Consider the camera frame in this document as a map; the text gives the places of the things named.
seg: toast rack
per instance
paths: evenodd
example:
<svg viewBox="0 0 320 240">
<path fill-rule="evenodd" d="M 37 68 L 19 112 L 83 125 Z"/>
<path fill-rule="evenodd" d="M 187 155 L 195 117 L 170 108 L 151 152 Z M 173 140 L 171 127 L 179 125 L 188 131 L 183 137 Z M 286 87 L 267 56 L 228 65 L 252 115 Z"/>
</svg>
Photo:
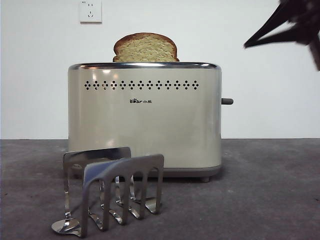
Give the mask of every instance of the toast rack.
<svg viewBox="0 0 320 240">
<path fill-rule="evenodd" d="M 109 228 L 109 214 L 118 224 L 127 223 L 128 212 L 136 219 L 143 219 L 145 207 L 157 214 L 161 205 L 164 157 L 161 154 L 131 157 L 129 147 L 117 147 L 87 151 L 67 152 L 63 156 L 64 182 L 64 219 L 51 225 L 53 231 L 62 235 L 85 237 L 88 232 L 88 217 L 101 231 Z M 72 217 L 70 210 L 71 172 L 80 171 L 82 179 L 81 221 Z M 148 174 L 153 169 L 158 172 L 156 197 L 146 198 Z M 134 189 L 134 174 L 142 175 L 141 199 L 136 198 Z M 124 178 L 124 194 L 120 193 L 120 177 Z M 115 182 L 115 202 L 122 207 L 122 215 L 110 208 L 111 185 Z M 89 189 L 93 182 L 99 181 L 100 208 L 103 210 L 102 219 L 89 208 Z M 140 204 L 139 211 L 129 205 L 129 200 Z"/>
</svg>

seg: toast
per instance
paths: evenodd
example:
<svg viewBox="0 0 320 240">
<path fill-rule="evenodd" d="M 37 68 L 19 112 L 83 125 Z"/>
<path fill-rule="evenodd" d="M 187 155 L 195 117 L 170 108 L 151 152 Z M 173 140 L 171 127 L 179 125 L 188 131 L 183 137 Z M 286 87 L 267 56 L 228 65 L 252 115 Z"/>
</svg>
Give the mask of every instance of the toast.
<svg viewBox="0 0 320 240">
<path fill-rule="evenodd" d="M 127 35 L 115 43 L 113 50 L 113 62 L 179 62 L 175 43 L 151 32 Z"/>
</svg>

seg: toaster foot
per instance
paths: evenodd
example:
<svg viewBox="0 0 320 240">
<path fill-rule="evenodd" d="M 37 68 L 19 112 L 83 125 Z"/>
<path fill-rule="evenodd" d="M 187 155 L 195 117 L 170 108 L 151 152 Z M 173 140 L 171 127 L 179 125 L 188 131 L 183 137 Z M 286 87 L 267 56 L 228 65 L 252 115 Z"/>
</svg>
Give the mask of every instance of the toaster foot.
<svg viewBox="0 0 320 240">
<path fill-rule="evenodd" d="M 204 176 L 204 177 L 201 177 L 200 180 L 203 183 L 208 183 L 208 182 L 210 182 L 210 177 L 209 176 Z"/>
</svg>

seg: electrical outlet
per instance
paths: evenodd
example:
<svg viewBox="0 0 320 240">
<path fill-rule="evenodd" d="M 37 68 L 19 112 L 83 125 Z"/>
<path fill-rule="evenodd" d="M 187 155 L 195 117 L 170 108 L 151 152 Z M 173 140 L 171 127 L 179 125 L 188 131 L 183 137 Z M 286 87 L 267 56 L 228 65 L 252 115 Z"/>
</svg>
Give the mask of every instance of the electrical outlet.
<svg viewBox="0 0 320 240">
<path fill-rule="evenodd" d="M 80 23 L 102 23 L 102 0 L 81 0 Z"/>
</svg>

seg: stainless steel toaster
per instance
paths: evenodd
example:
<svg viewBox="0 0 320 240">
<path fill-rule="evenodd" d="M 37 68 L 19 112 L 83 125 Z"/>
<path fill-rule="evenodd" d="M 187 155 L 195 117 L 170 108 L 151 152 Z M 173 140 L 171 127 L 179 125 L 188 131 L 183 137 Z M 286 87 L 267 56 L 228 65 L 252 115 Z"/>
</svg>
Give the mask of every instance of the stainless steel toaster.
<svg viewBox="0 0 320 240">
<path fill-rule="evenodd" d="M 222 72 L 199 62 L 84 63 L 68 70 L 70 151 L 164 155 L 165 177 L 221 167 Z"/>
</svg>

